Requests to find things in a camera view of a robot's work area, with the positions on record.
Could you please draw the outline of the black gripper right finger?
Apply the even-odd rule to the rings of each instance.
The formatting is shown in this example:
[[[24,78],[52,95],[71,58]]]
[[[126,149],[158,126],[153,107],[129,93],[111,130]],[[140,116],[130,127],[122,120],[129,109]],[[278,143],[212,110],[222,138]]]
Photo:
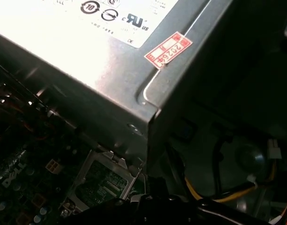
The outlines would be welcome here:
[[[209,199],[184,202],[170,196],[159,202],[158,215],[168,225],[268,225],[269,222]]]

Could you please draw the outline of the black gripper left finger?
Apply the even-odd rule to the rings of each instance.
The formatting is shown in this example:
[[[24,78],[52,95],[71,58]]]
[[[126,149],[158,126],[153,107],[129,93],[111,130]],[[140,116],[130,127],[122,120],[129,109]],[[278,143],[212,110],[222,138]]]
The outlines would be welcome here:
[[[82,225],[155,225],[151,210],[159,202],[156,195],[138,195],[126,201],[112,199],[81,213]]]

